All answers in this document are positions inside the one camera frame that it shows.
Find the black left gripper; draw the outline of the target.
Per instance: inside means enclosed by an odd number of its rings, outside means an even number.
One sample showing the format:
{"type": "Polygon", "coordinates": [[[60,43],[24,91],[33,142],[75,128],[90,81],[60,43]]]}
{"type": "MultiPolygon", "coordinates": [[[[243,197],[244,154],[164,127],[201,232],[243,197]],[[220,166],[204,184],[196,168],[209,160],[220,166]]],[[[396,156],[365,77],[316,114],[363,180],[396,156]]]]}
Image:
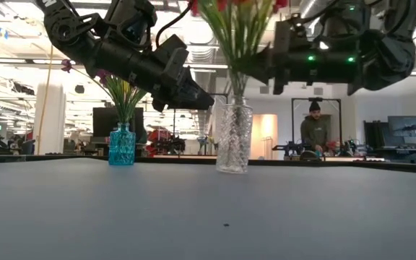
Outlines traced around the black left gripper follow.
{"type": "Polygon", "coordinates": [[[184,66],[189,52],[186,44],[177,36],[171,35],[153,52],[153,57],[161,64],[152,83],[152,107],[162,111],[165,106],[176,109],[208,110],[213,97],[203,90],[184,66]]]}

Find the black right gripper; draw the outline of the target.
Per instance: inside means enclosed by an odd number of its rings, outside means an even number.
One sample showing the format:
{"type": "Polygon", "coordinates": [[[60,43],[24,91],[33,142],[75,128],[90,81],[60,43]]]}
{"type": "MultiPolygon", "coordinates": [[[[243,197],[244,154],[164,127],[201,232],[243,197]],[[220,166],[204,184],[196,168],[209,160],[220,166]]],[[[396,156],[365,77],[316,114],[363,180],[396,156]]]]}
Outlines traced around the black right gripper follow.
{"type": "Polygon", "coordinates": [[[292,53],[293,44],[298,43],[300,27],[299,17],[276,22],[274,48],[266,46],[247,61],[246,74],[264,84],[273,77],[273,70],[274,95],[281,95],[289,82],[300,81],[298,53],[292,53]]]}

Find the clear cut-glass vase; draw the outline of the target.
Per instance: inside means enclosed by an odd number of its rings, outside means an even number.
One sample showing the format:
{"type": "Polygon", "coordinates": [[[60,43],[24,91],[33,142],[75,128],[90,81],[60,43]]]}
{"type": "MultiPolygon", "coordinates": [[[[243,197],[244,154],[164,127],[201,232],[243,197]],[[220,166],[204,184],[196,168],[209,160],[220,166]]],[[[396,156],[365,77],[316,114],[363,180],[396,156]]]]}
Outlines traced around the clear cut-glass vase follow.
{"type": "Polygon", "coordinates": [[[251,152],[253,109],[244,96],[236,95],[223,106],[217,145],[216,169],[223,173],[243,174],[248,171],[251,152]]]}

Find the blue glass vase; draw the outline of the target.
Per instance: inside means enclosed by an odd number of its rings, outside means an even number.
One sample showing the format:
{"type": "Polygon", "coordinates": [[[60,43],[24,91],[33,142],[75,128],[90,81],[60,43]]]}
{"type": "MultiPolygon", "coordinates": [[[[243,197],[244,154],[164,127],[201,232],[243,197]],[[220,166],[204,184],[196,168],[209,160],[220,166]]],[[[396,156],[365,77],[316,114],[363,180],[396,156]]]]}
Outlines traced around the blue glass vase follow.
{"type": "Polygon", "coordinates": [[[110,133],[108,163],[110,165],[133,165],[135,158],[136,134],[129,131],[129,123],[118,123],[110,133]]]}

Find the red background machine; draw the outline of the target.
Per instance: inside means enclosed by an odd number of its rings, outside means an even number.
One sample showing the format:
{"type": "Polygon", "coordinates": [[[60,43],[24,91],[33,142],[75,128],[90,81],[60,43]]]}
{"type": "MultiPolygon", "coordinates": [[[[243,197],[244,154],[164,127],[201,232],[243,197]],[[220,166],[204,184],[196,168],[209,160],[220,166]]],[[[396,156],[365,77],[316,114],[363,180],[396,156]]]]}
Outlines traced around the red background machine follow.
{"type": "Polygon", "coordinates": [[[173,135],[167,129],[158,129],[148,134],[147,155],[181,155],[186,149],[185,139],[173,135]]]}

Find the person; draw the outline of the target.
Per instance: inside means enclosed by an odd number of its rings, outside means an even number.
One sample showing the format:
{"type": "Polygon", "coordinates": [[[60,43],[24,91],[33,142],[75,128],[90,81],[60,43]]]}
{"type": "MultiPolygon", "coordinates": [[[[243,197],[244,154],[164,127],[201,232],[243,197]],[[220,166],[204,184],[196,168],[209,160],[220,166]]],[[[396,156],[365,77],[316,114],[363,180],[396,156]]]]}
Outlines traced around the person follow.
{"type": "Polygon", "coordinates": [[[329,127],[321,116],[321,108],[317,101],[312,101],[308,115],[300,125],[301,142],[310,146],[314,152],[324,154],[328,151],[329,127]]]}

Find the background robot arms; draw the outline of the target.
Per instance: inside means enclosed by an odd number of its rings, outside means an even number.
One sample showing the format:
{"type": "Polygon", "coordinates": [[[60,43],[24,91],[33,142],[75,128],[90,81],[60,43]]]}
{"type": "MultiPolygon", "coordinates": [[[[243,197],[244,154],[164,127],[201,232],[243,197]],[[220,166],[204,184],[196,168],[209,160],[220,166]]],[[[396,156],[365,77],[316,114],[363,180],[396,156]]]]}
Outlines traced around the background robot arms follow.
{"type": "Polygon", "coordinates": [[[298,160],[305,151],[311,151],[312,146],[306,143],[294,143],[289,141],[287,144],[277,144],[272,151],[283,151],[284,160],[298,160]]]}

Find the black panel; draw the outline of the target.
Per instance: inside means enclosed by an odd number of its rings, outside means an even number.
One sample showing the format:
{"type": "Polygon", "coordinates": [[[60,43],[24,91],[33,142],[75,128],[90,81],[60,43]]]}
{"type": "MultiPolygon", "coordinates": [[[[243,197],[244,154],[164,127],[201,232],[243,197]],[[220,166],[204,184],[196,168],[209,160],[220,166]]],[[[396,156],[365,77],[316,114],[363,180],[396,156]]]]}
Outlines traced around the black panel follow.
{"type": "Polygon", "coordinates": [[[382,121],[364,121],[365,144],[372,149],[379,149],[384,146],[384,130],[388,123],[382,121]]]}

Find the white pillar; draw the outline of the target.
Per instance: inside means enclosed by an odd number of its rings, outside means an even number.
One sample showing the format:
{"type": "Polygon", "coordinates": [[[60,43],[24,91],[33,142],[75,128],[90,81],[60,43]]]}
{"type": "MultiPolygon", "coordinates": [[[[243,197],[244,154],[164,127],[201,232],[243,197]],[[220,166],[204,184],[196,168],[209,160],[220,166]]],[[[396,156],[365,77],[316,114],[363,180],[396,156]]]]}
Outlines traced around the white pillar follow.
{"type": "Polygon", "coordinates": [[[66,93],[61,83],[38,84],[33,139],[35,155],[61,153],[64,149],[66,93]]]}

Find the dark desk monitor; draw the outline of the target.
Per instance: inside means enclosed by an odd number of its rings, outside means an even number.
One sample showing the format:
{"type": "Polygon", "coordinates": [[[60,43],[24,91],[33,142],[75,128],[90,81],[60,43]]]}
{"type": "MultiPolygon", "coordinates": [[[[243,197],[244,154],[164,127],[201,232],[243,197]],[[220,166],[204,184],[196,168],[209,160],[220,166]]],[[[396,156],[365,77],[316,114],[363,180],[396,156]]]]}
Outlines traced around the dark desk monitor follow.
{"type": "Polygon", "coordinates": [[[416,149],[416,116],[389,116],[385,145],[416,149]]]}

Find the black metal frame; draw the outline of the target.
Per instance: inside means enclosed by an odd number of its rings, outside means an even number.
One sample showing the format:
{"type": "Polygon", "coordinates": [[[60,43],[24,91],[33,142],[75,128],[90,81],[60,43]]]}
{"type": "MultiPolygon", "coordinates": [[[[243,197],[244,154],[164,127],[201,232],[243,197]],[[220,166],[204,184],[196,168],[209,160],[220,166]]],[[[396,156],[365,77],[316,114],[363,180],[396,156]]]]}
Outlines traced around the black metal frame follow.
{"type": "Polygon", "coordinates": [[[331,149],[330,157],[336,157],[342,143],[342,101],[334,98],[322,97],[293,97],[291,99],[291,134],[292,141],[298,143],[300,141],[300,133],[297,123],[301,123],[307,115],[304,109],[313,101],[324,103],[321,107],[324,109],[324,118],[327,120],[327,126],[330,133],[331,149]]]}

